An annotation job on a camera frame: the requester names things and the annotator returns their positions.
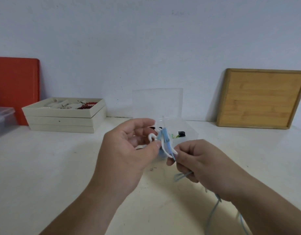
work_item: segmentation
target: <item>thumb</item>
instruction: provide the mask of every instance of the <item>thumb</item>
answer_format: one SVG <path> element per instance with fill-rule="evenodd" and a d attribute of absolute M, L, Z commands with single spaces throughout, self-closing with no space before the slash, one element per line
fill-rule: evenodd
<path fill-rule="evenodd" d="M 161 147 L 161 142 L 159 140 L 156 140 L 148 144 L 143 149 L 137 150 L 137 152 L 142 154 L 144 162 L 146 164 L 149 164 L 158 156 L 160 147 Z"/>
<path fill-rule="evenodd" d="M 195 170 L 197 166 L 197 161 L 195 156 L 189 155 L 183 151 L 177 150 L 178 155 L 176 155 L 176 162 L 187 167 L 191 171 Z"/>

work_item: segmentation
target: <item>fingernail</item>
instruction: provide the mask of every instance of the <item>fingernail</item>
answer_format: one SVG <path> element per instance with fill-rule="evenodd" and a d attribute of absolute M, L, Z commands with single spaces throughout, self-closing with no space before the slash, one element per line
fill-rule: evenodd
<path fill-rule="evenodd" d="M 156 142 L 156 144 L 157 144 L 158 149 L 160 149 L 160 148 L 161 148 L 161 141 L 156 140 L 155 142 Z"/>

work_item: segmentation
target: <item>right hand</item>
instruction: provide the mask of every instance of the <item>right hand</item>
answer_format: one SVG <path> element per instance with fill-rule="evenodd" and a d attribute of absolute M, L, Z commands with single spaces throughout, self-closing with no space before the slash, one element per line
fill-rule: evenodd
<path fill-rule="evenodd" d="M 177 169 L 192 182 L 200 182 L 208 190 L 227 201 L 239 196 L 253 177 L 232 161 L 219 148 L 204 139 L 180 143 L 175 147 Z M 168 158 L 167 165 L 174 160 Z"/>

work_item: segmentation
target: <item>white tabletop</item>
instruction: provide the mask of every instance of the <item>white tabletop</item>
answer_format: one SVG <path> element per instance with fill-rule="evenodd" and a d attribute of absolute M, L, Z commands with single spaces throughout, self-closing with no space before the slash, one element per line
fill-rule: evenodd
<path fill-rule="evenodd" d="M 38 234 L 86 187 L 105 132 L 127 119 L 106 118 L 96 133 L 36 132 L 26 126 L 0 137 L 0 234 Z M 217 127 L 188 121 L 250 174 L 301 209 L 301 130 Z M 175 166 L 154 162 L 113 218 L 107 235 L 204 234 L 217 201 Z M 211 235 L 244 234 L 237 210 L 223 202 Z"/>

